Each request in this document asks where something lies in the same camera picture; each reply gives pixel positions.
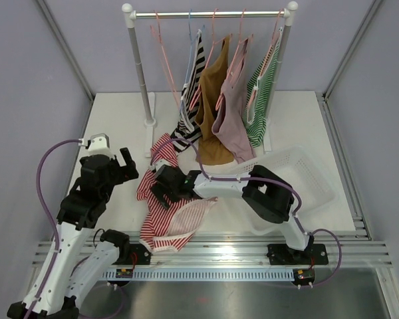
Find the red striped tank top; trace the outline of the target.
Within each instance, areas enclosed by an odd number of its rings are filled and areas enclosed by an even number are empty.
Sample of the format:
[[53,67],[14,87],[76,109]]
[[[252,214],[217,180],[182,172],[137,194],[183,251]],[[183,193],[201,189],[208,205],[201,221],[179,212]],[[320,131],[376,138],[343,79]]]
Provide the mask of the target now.
[[[152,146],[153,163],[165,159],[171,166],[179,167],[178,157],[170,139],[170,135],[165,133]],[[170,208],[164,209],[151,191],[151,186],[155,184],[154,173],[155,171],[147,169],[136,191],[137,200],[146,201],[148,206],[148,214],[140,230],[140,242],[151,253],[176,253],[201,227],[217,199],[202,199],[195,195],[194,199],[169,203]]]

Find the brown tank top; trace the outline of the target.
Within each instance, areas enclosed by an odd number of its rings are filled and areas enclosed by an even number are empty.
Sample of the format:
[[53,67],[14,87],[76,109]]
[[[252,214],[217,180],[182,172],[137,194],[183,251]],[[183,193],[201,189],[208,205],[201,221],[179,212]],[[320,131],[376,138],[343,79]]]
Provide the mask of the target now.
[[201,131],[198,152],[204,165],[223,165],[234,160],[233,154],[212,132],[212,126],[217,118],[215,106],[221,86],[227,76],[230,40],[230,35],[222,40],[219,56],[211,66],[207,66],[202,71],[199,78],[199,108],[195,116],[195,123]]

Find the black white striped tank top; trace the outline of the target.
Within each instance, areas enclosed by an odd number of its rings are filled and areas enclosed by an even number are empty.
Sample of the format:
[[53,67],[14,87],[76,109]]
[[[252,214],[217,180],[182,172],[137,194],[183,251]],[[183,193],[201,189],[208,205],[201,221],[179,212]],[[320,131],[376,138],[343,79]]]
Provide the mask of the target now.
[[205,52],[202,36],[203,31],[198,29],[194,41],[192,66],[188,72],[188,80],[182,88],[179,119],[176,128],[170,135],[171,139],[183,138],[194,143],[201,137],[201,129],[195,121],[200,102],[196,100],[193,106],[191,106],[191,103],[196,99],[200,76],[205,69]]

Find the pink wire hanger brown top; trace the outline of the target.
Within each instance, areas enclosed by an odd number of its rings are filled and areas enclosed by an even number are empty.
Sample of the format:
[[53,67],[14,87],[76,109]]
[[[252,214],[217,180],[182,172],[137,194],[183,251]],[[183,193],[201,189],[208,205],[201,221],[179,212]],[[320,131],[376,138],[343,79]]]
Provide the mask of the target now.
[[189,104],[189,111],[194,111],[194,108],[196,107],[197,101],[199,100],[200,96],[201,96],[201,84],[200,84],[200,78],[201,75],[203,74],[203,72],[205,71],[205,69],[207,68],[210,58],[212,56],[213,50],[215,48],[215,46],[221,42],[221,40],[217,41],[216,37],[215,37],[215,15],[216,13],[219,11],[218,8],[214,9],[213,13],[203,13],[206,17],[211,17],[211,39],[212,39],[212,44],[211,44],[211,48],[210,48],[210,52],[208,55],[207,60],[205,61],[205,64],[203,66],[201,66],[201,72],[199,73],[199,76],[195,77],[195,80],[198,80],[198,87],[196,88],[194,95],[192,96],[192,99],[190,100],[190,104]]

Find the blue wire hanger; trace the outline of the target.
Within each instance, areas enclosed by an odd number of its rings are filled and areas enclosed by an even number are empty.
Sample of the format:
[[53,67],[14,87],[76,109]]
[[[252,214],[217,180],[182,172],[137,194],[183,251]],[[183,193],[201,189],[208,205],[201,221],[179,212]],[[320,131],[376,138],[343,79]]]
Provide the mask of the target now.
[[188,110],[189,103],[193,98],[194,92],[196,90],[196,84],[198,83],[200,72],[202,71],[202,68],[205,64],[205,55],[202,41],[202,35],[205,30],[205,26],[203,25],[200,29],[198,29],[196,35],[194,36],[191,30],[190,20],[191,18],[189,15],[188,30],[190,37],[190,51],[185,82],[182,86],[180,113],[186,112]]

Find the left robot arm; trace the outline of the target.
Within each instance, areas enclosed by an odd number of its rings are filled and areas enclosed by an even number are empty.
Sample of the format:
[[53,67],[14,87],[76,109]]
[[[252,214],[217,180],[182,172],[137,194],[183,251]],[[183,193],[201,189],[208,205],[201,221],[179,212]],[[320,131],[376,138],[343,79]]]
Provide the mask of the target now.
[[76,265],[113,189],[139,176],[128,148],[120,153],[124,165],[104,151],[81,158],[80,177],[61,202],[53,245],[41,272],[26,297],[10,305],[8,318],[77,318],[100,275],[112,264],[121,265],[130,258],[130,237],[109,229],[94,252]]

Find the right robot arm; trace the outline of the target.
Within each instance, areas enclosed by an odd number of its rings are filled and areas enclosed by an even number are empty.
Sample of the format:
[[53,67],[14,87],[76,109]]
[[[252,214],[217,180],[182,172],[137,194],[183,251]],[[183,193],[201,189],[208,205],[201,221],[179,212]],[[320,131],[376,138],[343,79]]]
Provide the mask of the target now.
[[267,258],[272,265],[327,265],[326,247],[315,242],[297,219],[302,205],[299,194],[285,180],[262,165],[237,175],[208,175],[202,170],[184,173],[178,166],[158,164],[152,170],[152,193],[167,209],[181,200],[214,197],[241,199],[261,221],[276,225],[285,243],[269,244]]

